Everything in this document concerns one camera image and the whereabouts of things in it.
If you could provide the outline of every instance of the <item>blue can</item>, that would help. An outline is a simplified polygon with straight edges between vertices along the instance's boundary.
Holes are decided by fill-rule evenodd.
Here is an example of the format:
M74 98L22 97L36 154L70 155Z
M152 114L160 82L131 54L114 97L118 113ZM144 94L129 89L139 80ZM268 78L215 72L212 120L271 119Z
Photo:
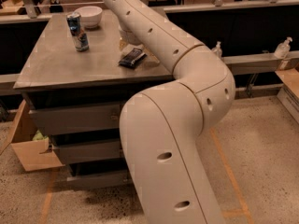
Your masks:
M81 15L78 12L72 12L66 15L67 24L73 37L74 45L77 51L89 49L87 35L80 24Z

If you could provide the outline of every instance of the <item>countertop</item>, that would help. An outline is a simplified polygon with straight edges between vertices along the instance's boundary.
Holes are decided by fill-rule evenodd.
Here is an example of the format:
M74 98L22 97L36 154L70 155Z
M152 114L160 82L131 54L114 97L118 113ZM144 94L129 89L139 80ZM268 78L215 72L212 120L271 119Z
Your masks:
M14 89L31 91L171 80L172 75L146 49L148 56L135 70L118 66L120 58L131 49L127 47L120 51L118 26L112 11L104 10L99 27L86 30L90 49L77 52L66 14L53 15L21 70Z

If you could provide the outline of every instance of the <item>gray table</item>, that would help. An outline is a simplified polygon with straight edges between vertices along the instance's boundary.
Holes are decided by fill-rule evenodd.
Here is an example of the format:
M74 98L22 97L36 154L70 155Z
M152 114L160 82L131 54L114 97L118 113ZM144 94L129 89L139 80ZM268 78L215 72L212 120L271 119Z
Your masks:
M130 178L118 130L123 104L173 78L148 50L135 70L118 66L125 51L119 49L118 21L110 10L104 10L98 29L86 31L90 49L84 52L75 50L65 18L52 16L14 89L69 166L68 181L87 188L126 184Z
M65 14L53 15L38 39L14 89L75 88L105 83L171 79L171 75L150 56L136 70L118 66L118 20L104 10L98 29L86 30L90 49L77 52Z

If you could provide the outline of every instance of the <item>speckled floor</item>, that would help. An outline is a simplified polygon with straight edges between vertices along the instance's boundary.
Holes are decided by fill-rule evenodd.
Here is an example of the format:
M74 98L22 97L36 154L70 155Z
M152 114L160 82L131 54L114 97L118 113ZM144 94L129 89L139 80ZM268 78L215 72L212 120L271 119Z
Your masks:
M0 123L0 146L11 122ZM227 224L297 224L299 125L276 96L236 100L197 147ZM0 157L1 223L146 224L133 186L72 189L66 168L26 173Z

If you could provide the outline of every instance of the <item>white bowl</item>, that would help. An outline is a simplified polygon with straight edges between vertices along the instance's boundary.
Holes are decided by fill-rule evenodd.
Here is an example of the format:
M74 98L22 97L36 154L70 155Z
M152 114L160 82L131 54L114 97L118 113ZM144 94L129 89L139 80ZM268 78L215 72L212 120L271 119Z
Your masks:
M80 7L75 10L81 15L81 24L85 28L95 28L102 19L103 9L96 6Z

